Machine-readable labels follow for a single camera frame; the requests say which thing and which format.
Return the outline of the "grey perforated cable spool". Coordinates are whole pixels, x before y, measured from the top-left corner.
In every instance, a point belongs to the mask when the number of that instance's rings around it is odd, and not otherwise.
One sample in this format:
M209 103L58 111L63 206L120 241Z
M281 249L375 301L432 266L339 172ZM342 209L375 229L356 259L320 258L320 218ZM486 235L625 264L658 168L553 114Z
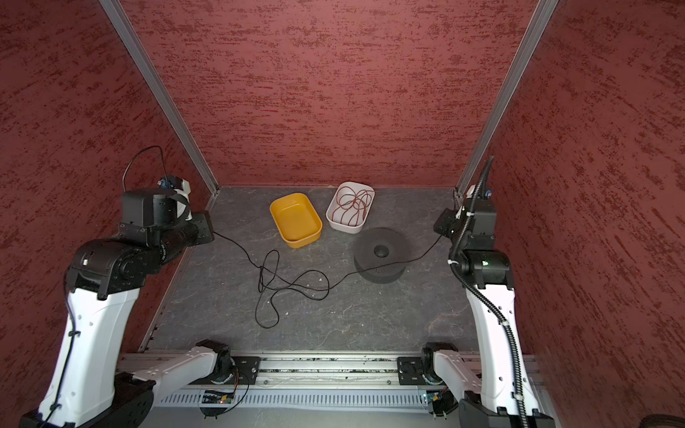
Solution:
M390 284L402 277L410 260L410 242L390 228L360 233L353 247L355 269L374 284Z

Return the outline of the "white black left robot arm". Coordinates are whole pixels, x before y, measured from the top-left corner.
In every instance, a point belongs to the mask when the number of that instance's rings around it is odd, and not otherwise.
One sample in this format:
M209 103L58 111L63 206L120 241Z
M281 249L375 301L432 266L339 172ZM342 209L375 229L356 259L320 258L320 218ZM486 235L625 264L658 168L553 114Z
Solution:
M185 249L214 239L210 216L123 224L80 247L64 278L68 311L53 379L21 427L137 427L162 399L196 380L237 380L228 346L204 340L162 365L119 372L123 335L146 278Z

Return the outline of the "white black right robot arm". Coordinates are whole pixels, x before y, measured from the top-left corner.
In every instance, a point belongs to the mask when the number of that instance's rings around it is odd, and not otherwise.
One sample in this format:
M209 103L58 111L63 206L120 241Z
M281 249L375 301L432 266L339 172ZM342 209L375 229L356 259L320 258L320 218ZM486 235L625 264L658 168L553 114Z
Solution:
M446 385L462 427L553 427L524 366L511 263L494 247L496 219L492 201L473 196L458 212L446 210L436 221L435 231L451 241L448 266L465 289L476 322L481 374L468 369L456 351L430 347L426 371Z

